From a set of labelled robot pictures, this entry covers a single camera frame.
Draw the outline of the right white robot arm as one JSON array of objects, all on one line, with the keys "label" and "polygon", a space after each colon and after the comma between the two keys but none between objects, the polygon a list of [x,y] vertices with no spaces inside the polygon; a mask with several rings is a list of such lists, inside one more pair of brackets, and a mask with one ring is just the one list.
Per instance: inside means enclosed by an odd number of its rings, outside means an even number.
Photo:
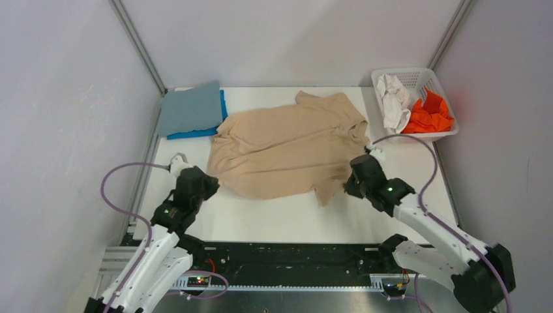
[{"label": "right white robot arm", "polygon": [[347,194],[368,200],[431,246],[394,234],[379,246],[383,270],[392,273],[401,267],[422,274],[450,290],[468,312],[491,312],[500,303],[509,304],[516,280],[511,253],[503,245],[490,246],[426,208],[413,187],[399,178],[386,178],[374,156],[358,156],[350,167]]}]

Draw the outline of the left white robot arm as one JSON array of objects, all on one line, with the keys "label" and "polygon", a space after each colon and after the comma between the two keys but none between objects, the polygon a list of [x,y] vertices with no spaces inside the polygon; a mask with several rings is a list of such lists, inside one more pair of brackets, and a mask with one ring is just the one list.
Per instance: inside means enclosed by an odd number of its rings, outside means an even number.
[{"label": "left white robot arm", "polygon": [[203,241],[187,230],[203,202],[217,193],[218,179],[189,164],[165,170],[175,175],[175,188],[150,220],[137,217],[147,226],[147,235],[104,293],[88,299],[86,312],[152,312],[182,274],[205,265]]}]

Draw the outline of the beige t-shirt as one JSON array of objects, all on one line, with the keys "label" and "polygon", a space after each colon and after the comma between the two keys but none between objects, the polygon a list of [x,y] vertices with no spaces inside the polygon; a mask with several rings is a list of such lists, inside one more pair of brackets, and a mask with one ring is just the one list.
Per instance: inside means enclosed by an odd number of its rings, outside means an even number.
[{"label": "beige t-shirt", "polygon": [[342,191],[369,142],[367,119],[344,93],[230,115],[212,139],[207,172],[234,192],[271,200],[313,192],[322,207]]}]

